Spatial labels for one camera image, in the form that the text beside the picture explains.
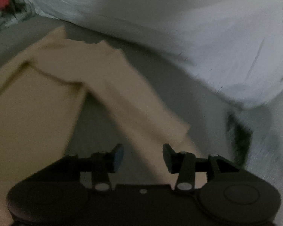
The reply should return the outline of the beige long-sleeve shirt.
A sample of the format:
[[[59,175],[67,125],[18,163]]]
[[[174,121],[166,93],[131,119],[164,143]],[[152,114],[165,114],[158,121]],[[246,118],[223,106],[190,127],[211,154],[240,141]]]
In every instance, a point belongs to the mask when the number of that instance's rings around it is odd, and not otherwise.
[[[12,221],[8,190],[62,157],[88,93],[107,108],[159,181],[174,178],[162,166],[164,143],[201,155],[189,125],[121,50],[104,41],[67,39],[59,27],[0,68],[0,225]]]

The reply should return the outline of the grey checkered cloth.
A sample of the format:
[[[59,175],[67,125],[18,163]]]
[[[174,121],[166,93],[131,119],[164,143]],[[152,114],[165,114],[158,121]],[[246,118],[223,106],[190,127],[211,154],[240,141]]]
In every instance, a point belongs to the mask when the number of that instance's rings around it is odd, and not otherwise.
[[[269,108],[229,109],[226,141],[234,163],[283,193],[283,148]]]

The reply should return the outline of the white carrot-print storage bag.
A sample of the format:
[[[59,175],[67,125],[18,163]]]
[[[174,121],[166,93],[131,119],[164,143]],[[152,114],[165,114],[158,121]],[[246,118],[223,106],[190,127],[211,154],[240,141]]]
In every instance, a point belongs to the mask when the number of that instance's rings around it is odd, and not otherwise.
[[[143,45],[243,108],[283,90],[283,0],[32,0],[37,11]]]

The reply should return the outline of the red and grey garment pile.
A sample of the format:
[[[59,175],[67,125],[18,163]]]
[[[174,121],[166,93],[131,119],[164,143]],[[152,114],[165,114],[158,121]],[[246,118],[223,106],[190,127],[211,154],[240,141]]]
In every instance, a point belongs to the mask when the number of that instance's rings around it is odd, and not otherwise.
[[[0,31],[36,15],[32,3],[26,0],[0,0]]]

